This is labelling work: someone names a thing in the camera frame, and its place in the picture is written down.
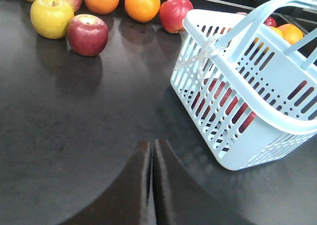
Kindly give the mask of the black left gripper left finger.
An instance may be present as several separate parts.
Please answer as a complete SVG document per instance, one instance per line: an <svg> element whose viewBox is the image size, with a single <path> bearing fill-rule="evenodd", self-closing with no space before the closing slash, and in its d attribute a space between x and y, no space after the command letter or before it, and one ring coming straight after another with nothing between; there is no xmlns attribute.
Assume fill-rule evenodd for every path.
<svg viewBox="0 0 317 225"><path fill-rule="evenodd" d="M140 141L112 184L89 206L63 225L146 225L150 196L152 150Z"/></svg>

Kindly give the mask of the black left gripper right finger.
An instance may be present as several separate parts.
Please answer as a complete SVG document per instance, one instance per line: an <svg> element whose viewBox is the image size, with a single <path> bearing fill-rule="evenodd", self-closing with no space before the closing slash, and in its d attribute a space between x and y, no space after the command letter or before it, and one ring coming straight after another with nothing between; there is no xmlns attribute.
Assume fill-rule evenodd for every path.
<svg viewBox="0 0 317 225"><path fill-rule="evenodd" d="M249 225L189 175L165 139L153 152L153 193L158 225Z"/></svg>

